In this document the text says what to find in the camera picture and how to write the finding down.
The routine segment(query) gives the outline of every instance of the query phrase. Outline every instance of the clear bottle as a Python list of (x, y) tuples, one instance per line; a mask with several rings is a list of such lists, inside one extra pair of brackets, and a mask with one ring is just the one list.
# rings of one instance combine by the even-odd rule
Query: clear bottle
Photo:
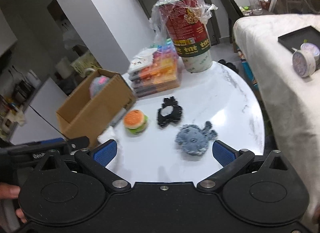
[(259, 0), (249, 0), (252, 14), (261, 15), (263, 13)]

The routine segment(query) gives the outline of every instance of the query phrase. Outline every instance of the screw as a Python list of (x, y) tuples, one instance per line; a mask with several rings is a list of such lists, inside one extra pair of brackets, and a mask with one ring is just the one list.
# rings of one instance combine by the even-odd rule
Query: screw
[(212, 180), (203, 180), (200, 182), (200, 186), (203, 188), (213, 188), (216, 185), (216, 183)]
[(112, 183), (112, 185), (113, 185), (114, 187), (116, 187), (116, 188), (121, 189), (121, 188), (126, 187), (126, 186), (128, 185), (128, 182), (125, 181), (125, 180), (115, 180), (115, 181)]
[(168, 186), (160, 186), (160, 190), (166, 191), (166, 190), (168, 190), (168, 189), (169, 189)]

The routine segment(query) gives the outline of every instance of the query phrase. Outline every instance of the white round table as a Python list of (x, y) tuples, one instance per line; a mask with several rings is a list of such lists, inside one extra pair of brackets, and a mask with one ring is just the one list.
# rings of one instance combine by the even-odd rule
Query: white round table
[[(157, 110), (170, 96), (183, 108), (182, 119), (162, 129), (157, 124)], [(183, 70), (179, 88), (144, 97), (133, 109), (149, 117), (148, 128), (139, 135), (130, 135), (120, 121), (115, 127), (118, 153), (107, 165), (132, 186), (135, 182), (184, 181), (197, 185), (222, 168), (212, 155), (213, 142), (201, 157), (181, 150), (174, 140), (183, 124), (203, 128), (205, 121), (211, 121), (219, 140), (236, 150), (247, 148), (256, 155), (263, 154), (264, 123), (258, 101), (239, 75), (219, 63), (213, 62), (202, 73)]]

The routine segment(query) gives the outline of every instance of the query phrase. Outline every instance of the cardboard box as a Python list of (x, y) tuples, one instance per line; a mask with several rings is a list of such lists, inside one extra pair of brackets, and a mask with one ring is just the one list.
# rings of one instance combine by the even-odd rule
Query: cardboard box
[[(106, 86), (90, 98), (89, 86), (99, 76), (111, 78)], [(89, 148), (97, 145), (97, 137), (107, 128), (113, 117), (136, 102), (131, 88), (119, 73), (98, 69), (87, 77), (57, 111), (61, 133), (69, 138), (87, 136)]]

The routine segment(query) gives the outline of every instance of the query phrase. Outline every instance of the hamburger toy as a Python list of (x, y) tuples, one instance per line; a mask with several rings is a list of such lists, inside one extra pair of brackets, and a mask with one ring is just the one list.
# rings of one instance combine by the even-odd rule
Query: hamburger toy
[(132, 134), (138, 134), (147, 127), (148, 117), (140, 110), (132, 110), (124, 116), (124, 127)]

